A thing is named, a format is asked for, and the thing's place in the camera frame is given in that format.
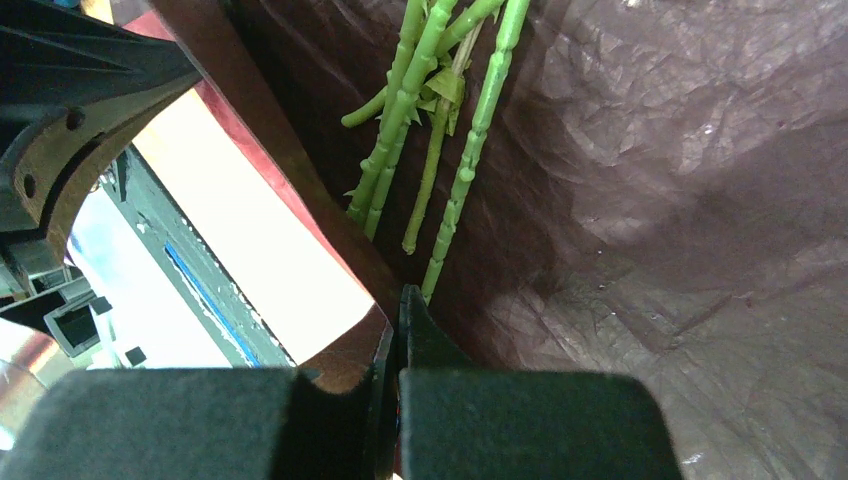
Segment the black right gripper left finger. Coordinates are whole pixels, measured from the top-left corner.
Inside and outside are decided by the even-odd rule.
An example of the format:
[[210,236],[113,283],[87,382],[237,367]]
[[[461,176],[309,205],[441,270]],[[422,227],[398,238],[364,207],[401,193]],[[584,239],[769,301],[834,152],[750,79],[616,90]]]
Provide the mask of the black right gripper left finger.
[[391,474],[396,341],[350,391],[299,368],[92,370],[37,402],[5,479],[382,479]]

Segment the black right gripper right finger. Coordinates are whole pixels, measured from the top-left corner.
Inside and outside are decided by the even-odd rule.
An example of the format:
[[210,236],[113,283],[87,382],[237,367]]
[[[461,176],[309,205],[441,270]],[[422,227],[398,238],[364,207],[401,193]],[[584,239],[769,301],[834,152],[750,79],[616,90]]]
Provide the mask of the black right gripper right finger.
[[398,323],[406,479],[678,479],[664,415],[637,379],[476,365],[403,288]]

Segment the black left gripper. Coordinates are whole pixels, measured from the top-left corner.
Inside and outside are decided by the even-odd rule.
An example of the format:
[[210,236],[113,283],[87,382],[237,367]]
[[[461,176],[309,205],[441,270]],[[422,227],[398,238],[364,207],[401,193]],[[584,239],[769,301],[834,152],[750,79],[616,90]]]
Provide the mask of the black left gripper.
[[108,165],[199,81],[180,47],[50,1],[1,5],[1,248],[52,265]]

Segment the dark red wrapping paper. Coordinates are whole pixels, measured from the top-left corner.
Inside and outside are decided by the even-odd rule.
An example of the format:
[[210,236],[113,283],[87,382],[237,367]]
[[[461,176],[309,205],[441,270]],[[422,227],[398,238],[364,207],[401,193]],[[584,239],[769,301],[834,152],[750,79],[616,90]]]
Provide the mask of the dark red wrapping paper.
[[682,478],[845,478],[846,3],[532,2],[430,310],[637,379]]

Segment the pink fake flower bouquet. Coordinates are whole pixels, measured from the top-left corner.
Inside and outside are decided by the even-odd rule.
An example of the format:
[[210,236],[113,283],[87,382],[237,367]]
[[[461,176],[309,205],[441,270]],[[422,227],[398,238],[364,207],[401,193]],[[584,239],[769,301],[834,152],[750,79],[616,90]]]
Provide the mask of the pink fake flower bouquet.
[[435,243],[418,286],[424,303],[432,299],[460,224],[529,6],[527,1],[473,1],[457,12],[453,1],[407,2],[385,85],[341,119],[346,128],[371,119],[378,122],[374,146],[360,163],[359,181],[346,194],[350,199],[348,216],[368,239],[372,239],[380,226],[409,128],[418,122],[421,113],[427,114],[430,134],[422,174],[401,241],[405,254],[415,253],[435,188],[444,142],[457,129],[465,100],[465,73],[471,66],[485,21],[492,19],[497,24],[494,49],[488,59]]

